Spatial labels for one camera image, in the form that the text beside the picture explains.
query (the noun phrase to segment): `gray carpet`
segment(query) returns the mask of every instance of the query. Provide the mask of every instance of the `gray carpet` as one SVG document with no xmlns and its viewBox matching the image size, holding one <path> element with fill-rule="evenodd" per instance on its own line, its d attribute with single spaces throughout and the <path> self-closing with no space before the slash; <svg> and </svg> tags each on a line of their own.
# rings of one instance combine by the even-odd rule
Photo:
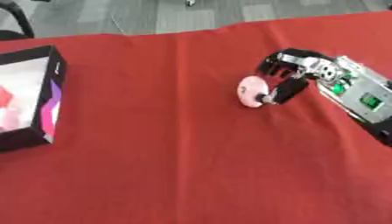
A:
<svg viewBox="0 0 392 224">
<path fill-rule="evenodd" d="M 38 37 L 149 34 L 213 29 L 241 21 L 383 11 L 390 0 L 18 0 Z M 19 30 L 0 13 L 0 29 Z"/>
</svg>

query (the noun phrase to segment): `black box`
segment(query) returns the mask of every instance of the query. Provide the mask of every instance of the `black box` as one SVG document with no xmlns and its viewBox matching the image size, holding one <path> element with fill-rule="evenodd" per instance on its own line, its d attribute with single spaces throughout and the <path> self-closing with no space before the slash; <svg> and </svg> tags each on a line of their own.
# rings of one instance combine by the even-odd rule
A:
<svg viewBox="0 0 392 224">
<path fill-rule="evenodd" d="M 0 54 L 0 151 L 53 142 L 66 70 L 50 45 Z"/>
</svg>

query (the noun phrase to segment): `table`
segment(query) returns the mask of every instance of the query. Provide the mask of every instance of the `table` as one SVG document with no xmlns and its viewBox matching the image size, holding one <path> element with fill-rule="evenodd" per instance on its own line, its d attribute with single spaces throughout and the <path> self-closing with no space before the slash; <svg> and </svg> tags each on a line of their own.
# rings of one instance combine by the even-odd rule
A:
<svg viewBox="0 0 392 224">
<path fill-rule="evenodd" d="M 392 150 L 314 85 L 244 108 L 239 80 L 285 47 L 389 75 L 390 12 L 55 44 L 69 63 L 53 145 L 0 154 L 1 223 L 392 223 Z"/>
</svg>

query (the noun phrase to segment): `robotic arm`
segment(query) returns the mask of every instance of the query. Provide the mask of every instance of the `robotic arm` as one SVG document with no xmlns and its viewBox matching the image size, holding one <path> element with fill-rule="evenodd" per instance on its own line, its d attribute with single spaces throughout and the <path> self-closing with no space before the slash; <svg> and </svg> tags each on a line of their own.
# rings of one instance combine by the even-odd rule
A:
<svg viewBox="0 0 392 224">
<path fill-rule="evenodd" d="M 392 146 L 392 82 L 347 56 L 285 49 L 268 56 L 260 75 L 280 74 L 284 80 L 269 92 L 260 76 L 245 78 L 238 87 L 241 102 L 251 108 L 283 104 L 315 81 L 319 92 L 344 109 L 365 130 Z"/>
</svg>

